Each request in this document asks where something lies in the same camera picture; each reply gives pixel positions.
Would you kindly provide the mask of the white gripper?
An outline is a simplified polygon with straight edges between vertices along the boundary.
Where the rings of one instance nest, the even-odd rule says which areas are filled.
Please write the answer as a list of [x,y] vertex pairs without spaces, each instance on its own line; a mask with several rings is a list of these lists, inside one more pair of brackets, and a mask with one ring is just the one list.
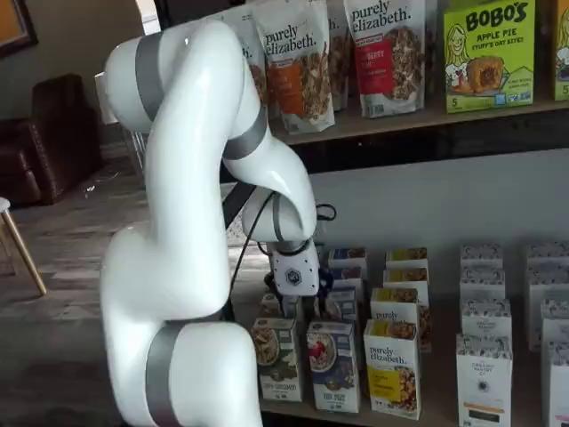
[[324,318],[328,312],[326,299],[333,288],[333,275],[327,268],[319,269],[315,244],[306,242],[296,251],[285,253],[274,250],[272,272],[276,298],[283,318],[289,318],[288,296],[309,297],[308,316]]

